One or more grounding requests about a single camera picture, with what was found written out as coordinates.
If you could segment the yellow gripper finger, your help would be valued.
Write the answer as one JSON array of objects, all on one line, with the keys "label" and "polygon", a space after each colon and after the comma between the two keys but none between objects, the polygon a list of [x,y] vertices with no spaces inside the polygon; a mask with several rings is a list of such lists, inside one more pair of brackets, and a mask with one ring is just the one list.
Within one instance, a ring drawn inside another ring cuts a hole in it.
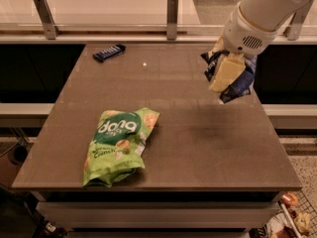
[{"label": "yellow gripper finger", "polygon": [[223,92],[241,75],[245,68],[243,54],[220,55],[209,89],[218,93]]},{"label": "yellow gripper finger", "polygon": [[224,49],[224,42],[223,42],[223,37],[220,36],[216,44],[213,46],[211,50],[211,54],[215,54],[219,51],[222,51]]}]

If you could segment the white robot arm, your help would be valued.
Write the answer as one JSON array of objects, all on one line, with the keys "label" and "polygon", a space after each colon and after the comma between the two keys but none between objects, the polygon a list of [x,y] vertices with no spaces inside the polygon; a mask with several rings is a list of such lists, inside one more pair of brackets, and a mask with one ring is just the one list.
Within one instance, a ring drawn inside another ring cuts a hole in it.
[{"label": "white robot arm", "polygon": [[205,74],[210,89],[238,96],[250,92],[256,60],[275,39],[278,29],[314,0],[241,0],[225,24],[216,45],[207,53]]}]

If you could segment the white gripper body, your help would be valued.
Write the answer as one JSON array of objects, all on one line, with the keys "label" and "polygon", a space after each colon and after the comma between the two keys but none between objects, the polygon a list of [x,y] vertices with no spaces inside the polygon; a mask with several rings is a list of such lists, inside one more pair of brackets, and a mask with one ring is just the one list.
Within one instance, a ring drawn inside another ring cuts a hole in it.
[{"label": "white gripper body", "polygon": [[237,4],[224,27],[222,37],[225,50],[257,56],[274,40],[276,31],[266,31],[252,25],[241,12],[240,4]]}]

